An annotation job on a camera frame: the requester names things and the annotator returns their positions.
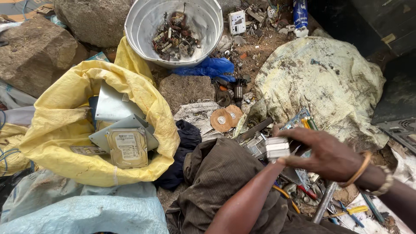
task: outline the yellow wire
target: yellow wire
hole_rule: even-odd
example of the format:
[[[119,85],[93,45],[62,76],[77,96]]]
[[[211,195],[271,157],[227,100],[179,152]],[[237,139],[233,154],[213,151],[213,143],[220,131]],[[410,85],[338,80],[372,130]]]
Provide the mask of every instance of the yellow wire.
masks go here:
[[[281,188],[277,187],[276,185],[273,185],[273,188],[277,191],[279,191],[281,194],[283,194],[287,199],[290,199],[289,195]],[[292,201],[292,206],[295,209],[296,213],[300,214],[300,210],[297,207],[297,205]]]

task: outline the dark trousers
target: dark trousers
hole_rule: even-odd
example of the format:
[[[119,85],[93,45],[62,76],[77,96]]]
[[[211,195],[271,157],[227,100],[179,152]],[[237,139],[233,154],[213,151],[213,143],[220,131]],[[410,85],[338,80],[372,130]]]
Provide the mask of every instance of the dark trousers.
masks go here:
[[[190,187],[167,210],[168,222],[180,234],[204,233],[221,206],[263,168],[234,140],[202,142],[185,157],[183,174]],[[271,189],[251,233],[355,234],[330,222],[317,225],[307,219]]]

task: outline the hand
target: hand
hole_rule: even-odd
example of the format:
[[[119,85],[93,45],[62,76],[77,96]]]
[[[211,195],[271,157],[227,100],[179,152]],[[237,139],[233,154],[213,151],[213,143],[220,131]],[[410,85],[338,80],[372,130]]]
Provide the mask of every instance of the hand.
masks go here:
[[[327,132],[305,128],[279,132],[275,128],[278,126],[273,126],[272,137],[288,137],[302,142],[312,149],[309,158],[282,157],[277,160],[281,164],[315,172],[325,179],[346,182],[358,171],[364,161],[361,155]]]

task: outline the dark blue cloth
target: dark blue cloth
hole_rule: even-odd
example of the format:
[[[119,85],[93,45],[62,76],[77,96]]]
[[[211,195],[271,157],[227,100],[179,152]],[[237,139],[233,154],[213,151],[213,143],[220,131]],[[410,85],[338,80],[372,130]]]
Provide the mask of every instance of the dark blue cloth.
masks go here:
[[[202,142],[199,129],[185,120],[176,122],[179,128],[178,134],[181,142],[173,157],[173,164],[157,180],[153,182],[155,186],[174,191],[183,181],[183,161],[187,153],[191,153],[196,146]]]

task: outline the fan grille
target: fan grille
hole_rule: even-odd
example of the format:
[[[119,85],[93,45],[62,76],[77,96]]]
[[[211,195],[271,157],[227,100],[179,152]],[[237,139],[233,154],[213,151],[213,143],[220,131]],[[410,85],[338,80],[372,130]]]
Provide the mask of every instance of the fan grille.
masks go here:
[[[410,132],[416,132],[416,119],[407,119],[399,122],[400,126]]]

